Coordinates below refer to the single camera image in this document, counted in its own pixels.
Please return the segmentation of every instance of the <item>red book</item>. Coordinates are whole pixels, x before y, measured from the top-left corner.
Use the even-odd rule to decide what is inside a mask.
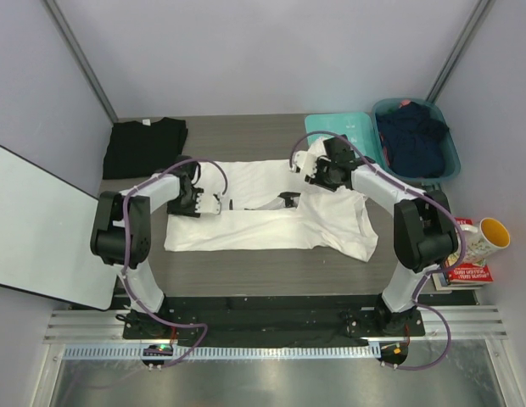
[[[473,220],[468,218],[456,218],[459,225],[472,225]],[[446,260],[446,266],[453,265],[459,258],[459,251],[453,253]],[[450,284],[487,284],[493,282],[490,269],[485,260],[478,263],[463,263],[448,273],[446,280]]]

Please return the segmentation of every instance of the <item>mug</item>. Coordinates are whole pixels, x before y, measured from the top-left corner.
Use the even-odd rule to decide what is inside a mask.
[[[463,263],[478,263],[510,244],[510,233],[497,219],[483,218],[476,226],[461,225],[461,228],[467,239]]]

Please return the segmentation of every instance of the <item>dark blue cloth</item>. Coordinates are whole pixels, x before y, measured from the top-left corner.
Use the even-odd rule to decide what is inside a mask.
[[[391,113],[376,115],[389,168],[396,174],[410,178],[435,178],[444,174],[445,161],[439,143],[449,128],[432,119],[430,113],[429,108],[410,102]]]

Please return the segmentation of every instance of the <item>teal basket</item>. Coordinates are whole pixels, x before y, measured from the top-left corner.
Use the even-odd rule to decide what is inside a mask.
[[[379,164],[378,158],[379,141],[374,135],[371,117],[363,112],[354,113],[334,113],[334,114],[311,114],[305,119],[305,129],[307,133],[311,131],[331,131],[333,133],[345,134],[348,140],[361,150],[363,155],[375,159]],[[322,134],[315,134],[308,137],[310,146],[319,137],[329,138]]]
[[[442,150],[442,154],[444,155],[444,161],[445,161],[445,170],[444,174],[438,178],[409,178],[407,176],[400,176],[398,174],[395,174],[393,170],[391,170],[386,161],[385,157],[383,156],[383,149],[382,149],[382,143],[380,142],[379,137],[379,131],[378,131],[378,123],[376,122],[376,115],[377,114],[386,114],[389,112],[393,112],[399,108],[400,102],[402,102],[405,99],[409,99],[412,102],[416,102],[418,104],[421,104],[422,106],[427,106],[431,110],[431,117],[436,120],[440,120],[441,122],[445,123],[444,116],[442,115],[442,112],[440,112],[440,109],[437,108],[434,104],[426,102],[422,99],[412,99],[412,98],[393,98],[393,99],[384,99],[380,102],[376,103],[374,107],[372,108],[372,125],[374,126],[375,131],[375,138],[377,140],[377,162],[382,166],[382,168],[386,171],[392,174],[393,176],[396,176],[400,180],[408,183],[421,183],[423,185],[434,185],[439,184],[444,181],[449,181],[452,178],[455,178],[459,171],[461,170],[461,163],[459,162],[459,156],[457,155],[456,146],[453,143],[453,140],[451,139],[451,134],[448,131],[448,134],[444,137],[442,142],[440,142],[440,150]]]

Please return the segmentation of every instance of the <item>folded black cloth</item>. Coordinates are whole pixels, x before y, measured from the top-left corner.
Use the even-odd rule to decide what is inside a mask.
[[[418,103],[387,114],[377,114],[378,131],[389,168],[410,178],[439,177],[445,160],[440,142],[448,134],[445,123],[431,118],[429,108]]]
[[[174,164],[187,138],[185,120],[164,118],[143,125],[138,121],[116,123],[104,156],[103,179],[151,176]]]

